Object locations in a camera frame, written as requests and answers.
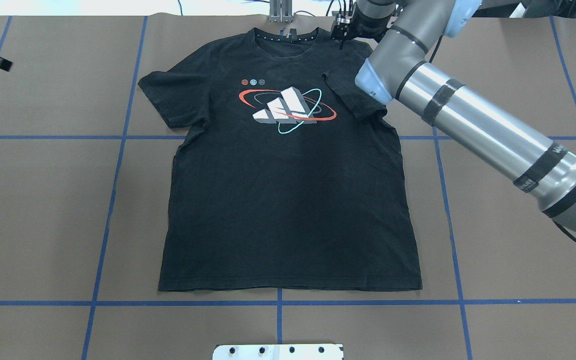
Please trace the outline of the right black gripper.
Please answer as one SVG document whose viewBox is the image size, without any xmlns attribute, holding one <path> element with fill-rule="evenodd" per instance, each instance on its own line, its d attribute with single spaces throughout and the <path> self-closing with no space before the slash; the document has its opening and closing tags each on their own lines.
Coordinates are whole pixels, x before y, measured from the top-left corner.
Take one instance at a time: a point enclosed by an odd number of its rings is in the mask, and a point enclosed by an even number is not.
<svg viewBox="0 0 576 360">
<path fill-rule="evenodd" d="M 357 38 L 368 39 L 369 31 L 366 27 L 368 23 L 369 18 L 361 12 L 353 15 L 340 12 L 334 17 L 331 39 L 338 42 Z"/>
</svg>

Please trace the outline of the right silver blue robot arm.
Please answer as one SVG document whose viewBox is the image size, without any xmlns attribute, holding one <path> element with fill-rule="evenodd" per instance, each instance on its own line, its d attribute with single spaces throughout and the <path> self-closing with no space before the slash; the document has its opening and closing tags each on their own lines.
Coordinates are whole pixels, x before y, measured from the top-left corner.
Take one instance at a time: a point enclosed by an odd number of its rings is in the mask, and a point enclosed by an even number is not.
<svg viewBox="0 0 576 360">
<path fill-rule="evenodd" d="M 576 233 L 576 155 L 426 60 L 454 37 L 479 0 L 356 0 L 332 39 L 373 39 L 355 84 L 382 105 L 398 101 L 535 197 L 565 234 Z"/>
</svg>

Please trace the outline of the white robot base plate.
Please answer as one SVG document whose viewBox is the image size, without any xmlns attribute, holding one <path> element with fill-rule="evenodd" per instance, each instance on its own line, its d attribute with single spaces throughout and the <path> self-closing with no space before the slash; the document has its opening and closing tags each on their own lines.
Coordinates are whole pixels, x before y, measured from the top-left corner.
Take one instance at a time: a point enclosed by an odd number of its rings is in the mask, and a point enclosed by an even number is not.
<svg viewBox="0 0 576 360">
<path fill-rule="evenodd" d="M 345 360 L 342 344 L 223 344 L 215 347 L 213 360 Z"/>
</svg>

